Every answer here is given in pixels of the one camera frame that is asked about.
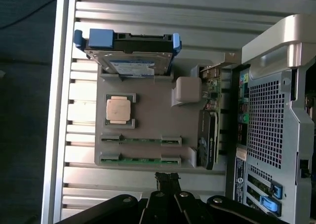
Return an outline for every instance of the perforated metal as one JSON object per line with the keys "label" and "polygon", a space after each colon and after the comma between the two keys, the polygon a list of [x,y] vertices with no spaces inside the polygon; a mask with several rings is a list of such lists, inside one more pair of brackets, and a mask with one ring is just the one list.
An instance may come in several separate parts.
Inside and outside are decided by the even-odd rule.
{"label": "perforated metal", "polygon": [[259,168],[248,164],[248,170],[252,171],[253,173],[256,173],[258,176],[261,176],[263,179],[270,181],[272,180],[272,176],[269,175],[268,173],[260,170]]}
{"label": "perforated metal", "polygon": [[248,155],[281,169],[284,94],[279,81],[250,87]]}

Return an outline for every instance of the dark floor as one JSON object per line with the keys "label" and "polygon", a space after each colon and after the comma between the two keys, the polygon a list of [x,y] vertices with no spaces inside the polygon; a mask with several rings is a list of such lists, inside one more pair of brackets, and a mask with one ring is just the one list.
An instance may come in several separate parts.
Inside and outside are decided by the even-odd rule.
{"label": "dark floor", "polygon": [[22,224],[41,214],[51,67],[0,70],[0,223]]}

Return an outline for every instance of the black cable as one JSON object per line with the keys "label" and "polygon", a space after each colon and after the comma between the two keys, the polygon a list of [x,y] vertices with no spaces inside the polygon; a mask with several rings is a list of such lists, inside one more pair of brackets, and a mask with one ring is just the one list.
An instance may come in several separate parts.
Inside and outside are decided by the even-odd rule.
{"label": "black cable", "polygon": [[42,10],[43,8],[45,8],[46,6],[48,6],[49,4],[53,3],[54,1],[56,1],[56,0],[50,0],[49,2],[43,4],[43,5],[40,6],[39,8],[35,9],[33,12],[31,12],[31,13],[29,13],[28,15],[24,16],[23,18],[20,18],[20,19],[14,21],[13,23],[10,23],[10,24],[8,24],[8,25],[4,25],[4,26],[0,27],[0,30],[4,30],[4,29],[6,29],[6,28],[9,28],[9,27],[11,27],[11,26],[13,26],[13,25],[15,25],[15,24],[18,24],[18,23],[24,21],[25,19],[27,19],[27,18],[31,17],[32,15],[36,14],[37,12],[39,12],[40,10]]}

